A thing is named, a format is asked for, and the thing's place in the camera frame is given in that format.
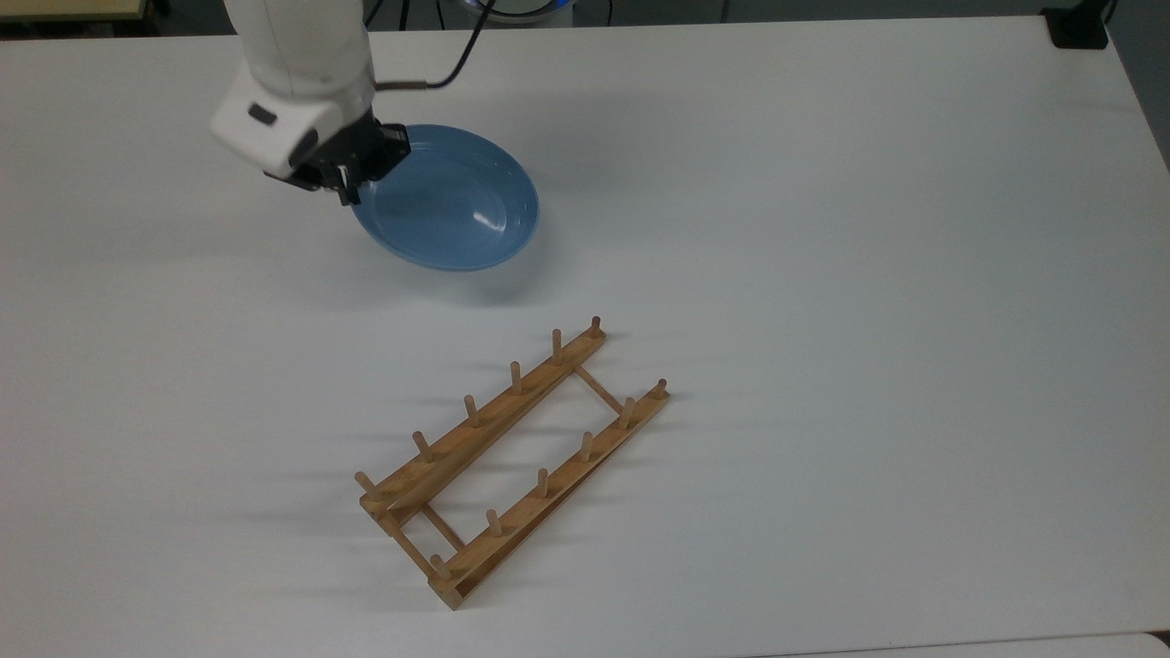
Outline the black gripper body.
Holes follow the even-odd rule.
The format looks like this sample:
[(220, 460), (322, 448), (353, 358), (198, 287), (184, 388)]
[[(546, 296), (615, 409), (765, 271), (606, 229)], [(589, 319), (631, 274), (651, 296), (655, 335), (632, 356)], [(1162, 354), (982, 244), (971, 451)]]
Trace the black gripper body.
[(355, 181), (360, 179), (362, 185), (383, 179), (384, 174), (377, 174), (380, 124), (388, 123), (360, 117), (329, 139), (322, 138), (316, 129), (309, 130), (292, 148), (290, 184), (302, 190), (337, 191), (335, 167), (338, 165), (346, 166)]

